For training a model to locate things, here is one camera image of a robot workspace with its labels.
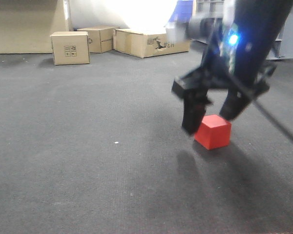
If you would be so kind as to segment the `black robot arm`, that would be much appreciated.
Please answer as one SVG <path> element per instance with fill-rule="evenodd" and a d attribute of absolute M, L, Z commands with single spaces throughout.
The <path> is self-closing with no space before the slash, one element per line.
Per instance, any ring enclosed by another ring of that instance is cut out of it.
<path fill-rule="evenodd" d="M 210 104 L 209 90 L 227 90 L 219 113 L 225 120 L 237 118 L 269 90 L 266 78 L 275 66 L 266 57 L 292 7 L 292 0 L 226 0 L 223 12 L 176 19 L 165 26 L 171 41 L 207 40 L 200 65 L 172 85 L 184 102 L 182 128 L 187 134 L 199 129 Z"/>

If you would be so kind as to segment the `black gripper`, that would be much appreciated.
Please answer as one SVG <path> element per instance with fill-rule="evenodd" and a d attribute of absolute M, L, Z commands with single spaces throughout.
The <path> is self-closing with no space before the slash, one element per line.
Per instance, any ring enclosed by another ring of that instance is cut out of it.
<path fill-rule="evenodd" d="M 182 128 L 189 135 L 194 135 L 206 114 L 206 108 L 211 104 L 208 99 L 209 89 L 227 89 L 228 94 L 219 112 L 225 120 L 236 119 L 251 101 L 269 90 L 266 79 L 276 70 L 272 62 L 264 62 L 252 85 L 247 86 L 232 75 L 223 72 L 214 75 L 203 67 L 175 78 L 171 91 L 184 102 Z"/>

